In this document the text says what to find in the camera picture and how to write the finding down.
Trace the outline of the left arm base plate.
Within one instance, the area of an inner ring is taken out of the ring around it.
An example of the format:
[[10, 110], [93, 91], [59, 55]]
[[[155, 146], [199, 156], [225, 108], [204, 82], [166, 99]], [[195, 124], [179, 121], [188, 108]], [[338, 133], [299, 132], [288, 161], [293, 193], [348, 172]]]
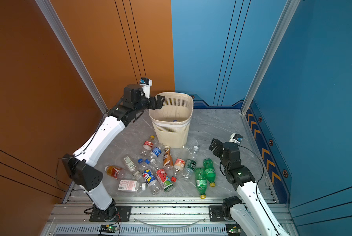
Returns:
[[131, 216], [131, 206], [111, 206], [105, 211], [93, 206], [90, 222], [129, 222]]

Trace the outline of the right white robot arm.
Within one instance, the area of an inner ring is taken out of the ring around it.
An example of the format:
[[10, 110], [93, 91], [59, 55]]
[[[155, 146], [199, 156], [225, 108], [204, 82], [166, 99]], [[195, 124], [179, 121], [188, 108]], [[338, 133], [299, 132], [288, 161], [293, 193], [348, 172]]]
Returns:
[[235, 221], [248, 236], [287, 236], [288, 232], [264, 200], [255, 177], [242, 164], [240, 142], [213, 139], [209, 149], [220, 158], [226, 179], [238, 194], [223, 200], [225, 218]]

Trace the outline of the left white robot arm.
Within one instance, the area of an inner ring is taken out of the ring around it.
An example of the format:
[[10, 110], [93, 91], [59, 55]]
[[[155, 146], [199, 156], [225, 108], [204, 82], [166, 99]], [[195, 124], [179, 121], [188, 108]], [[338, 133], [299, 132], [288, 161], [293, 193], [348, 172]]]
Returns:
[[136, 121], [147, 110], [162, 109], [165, 97], [157, 95], [147, 98], [123, 97], [118, 104], [106, 112], [90, 139], [74, 154], [61, 158], [68, 176], [77, 184], [93, 202], [104, 221], [111, 221], [117, 214], [116, 203], [102, 183], [103, 173], [95, 169], [99, 158], [130, 122]]

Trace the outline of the green bottle yellow cap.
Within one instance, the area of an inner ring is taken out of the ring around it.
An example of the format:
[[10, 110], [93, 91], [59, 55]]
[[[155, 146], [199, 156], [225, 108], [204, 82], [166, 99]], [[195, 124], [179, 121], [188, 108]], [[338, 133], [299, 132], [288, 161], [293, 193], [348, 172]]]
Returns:
[[205, 177], [204, 168], [196, 168], [195, 169], [195, 178], [196, 178], [196, 188], [199, 192], [199, 196], [201, 199], [206, 198], [206, 190], [207, 190], [207, 180]]

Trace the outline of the orange juice bottle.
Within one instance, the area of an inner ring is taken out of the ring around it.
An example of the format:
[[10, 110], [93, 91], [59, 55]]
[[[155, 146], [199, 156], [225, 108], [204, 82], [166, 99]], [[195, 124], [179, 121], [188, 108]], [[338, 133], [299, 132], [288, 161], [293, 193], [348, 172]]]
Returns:
[[118, 180], [123, 179], [125, 176], [125, 170], [115, 165], [106, 166], [104, 170], [107, 175]]

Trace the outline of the clear bottle yellow cap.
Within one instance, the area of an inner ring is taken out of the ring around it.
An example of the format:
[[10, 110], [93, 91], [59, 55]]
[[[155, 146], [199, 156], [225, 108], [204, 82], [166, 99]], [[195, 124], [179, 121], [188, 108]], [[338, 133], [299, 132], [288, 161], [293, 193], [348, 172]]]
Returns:
[[154, 135], [149, 136], [149, 138], [142, 145], [140, 155], [146, 156], [150, 151], [152, 151], [154, 146], [154, 143], [153, 143], [154, 139], [155, 139]]

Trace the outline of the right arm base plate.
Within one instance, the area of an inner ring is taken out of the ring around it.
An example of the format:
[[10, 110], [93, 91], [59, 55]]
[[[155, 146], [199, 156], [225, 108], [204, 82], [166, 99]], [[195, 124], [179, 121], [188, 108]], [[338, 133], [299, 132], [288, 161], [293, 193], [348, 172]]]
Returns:
[[208, 209], [211, 222], [232, 221], [227, 206], [209, 206]]

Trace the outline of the clear bottle green label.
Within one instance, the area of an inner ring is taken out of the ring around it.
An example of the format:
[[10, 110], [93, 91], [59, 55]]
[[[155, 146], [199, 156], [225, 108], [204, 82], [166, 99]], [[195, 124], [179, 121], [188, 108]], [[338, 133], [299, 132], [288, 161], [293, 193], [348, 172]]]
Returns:
[[197, 165], [197, 156], [198, 156], [199, 147], [194, 146], [192, 154], [186, 160], [184, 170], [183, 170], [183, 179], [190, 181]]

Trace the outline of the clear bottle blue white label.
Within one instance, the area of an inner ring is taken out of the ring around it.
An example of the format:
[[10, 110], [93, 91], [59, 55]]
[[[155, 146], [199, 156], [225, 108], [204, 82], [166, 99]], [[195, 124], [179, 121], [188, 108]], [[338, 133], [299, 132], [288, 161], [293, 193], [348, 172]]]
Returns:
[[161, 154], [164, 153], [165, 146], [163, 144], [157, 144], [154, 146], [154, 148], [149, 152], [147, 159], [156, 159], [159, 157]]

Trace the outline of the white green label bottle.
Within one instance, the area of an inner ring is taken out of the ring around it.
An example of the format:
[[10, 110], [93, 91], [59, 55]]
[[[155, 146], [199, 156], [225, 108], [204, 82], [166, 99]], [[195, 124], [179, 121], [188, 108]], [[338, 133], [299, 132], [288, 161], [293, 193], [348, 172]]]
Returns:
[[123, 158], [123, 163], [126, 165], [126, 167], [128, 168], [129, 172], [132, 174], [132, 176], [140, 181], [141, 180], [141, 173], [137, 167], [137, 165], [133, 162], [133, 160], [129, 157], [129, 156], [125, 156]]

